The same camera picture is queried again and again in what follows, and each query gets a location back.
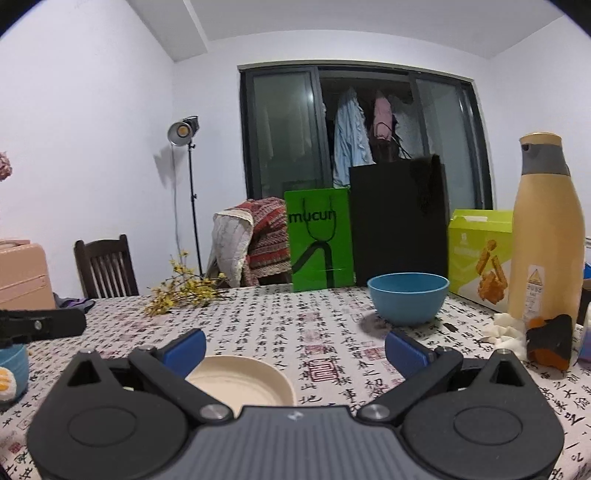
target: table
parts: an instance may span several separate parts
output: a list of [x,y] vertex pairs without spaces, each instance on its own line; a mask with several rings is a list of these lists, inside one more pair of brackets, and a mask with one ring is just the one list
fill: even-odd
[[[240,288],[204,309],[182,309],[148,319],[147,297],[98,300],[79,338],[31,344],[28,392],[0,414],[0,461],[13,480],[38,480],[25,445],[31,418],[72,356],[93,347],[103,357],[124,356],[141,344],[162,346],[194,327],[207,335],[207,353],[262,359],[292,381],[300,405],[348,404],[354,410],[403,382],[384,355],[389,327],[364,288],[292,293],[290,286]],[[447,345],[466,357],[487,358],[492,345],[479,331],[492,312],[450,296],[437,319],[411,336],[427,346]],[[566,432],[551,480],[591,475],[591,368],[567,372],[526,362]]]

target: warning label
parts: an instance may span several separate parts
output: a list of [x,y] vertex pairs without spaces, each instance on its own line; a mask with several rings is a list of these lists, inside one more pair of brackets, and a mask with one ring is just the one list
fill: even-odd
[[523,320],[529,321],[540,315],[542,295],[544,294],[544,267],[530,265],[525,288],[525,308]]

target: glass door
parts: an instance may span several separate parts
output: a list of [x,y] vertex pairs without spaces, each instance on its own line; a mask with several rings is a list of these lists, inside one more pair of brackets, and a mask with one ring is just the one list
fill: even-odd
[[250,197],[331,185],[317,75],[315,67],[246,73]]
[[472,109],[459,80],[416,77],[424,118],[423,143],[445,165],[450,212],[490,208],[483,188],[483,167],[475,143]]

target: gray ribbed panel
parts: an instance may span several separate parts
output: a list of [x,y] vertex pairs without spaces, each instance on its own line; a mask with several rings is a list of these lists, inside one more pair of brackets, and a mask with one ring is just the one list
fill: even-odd
[[[297,420],[289,418],[299,412]],[[153,480],[433,480],[392,431],[344,407],[247,407],[230,425],[205,427]]]

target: chair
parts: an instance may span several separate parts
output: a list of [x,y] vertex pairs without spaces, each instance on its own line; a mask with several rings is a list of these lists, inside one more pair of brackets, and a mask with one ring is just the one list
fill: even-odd
[[88,298],[139,295],[126,235],[118,240],[97,240],[89,244],[78,240],[74,256],[82,289]]

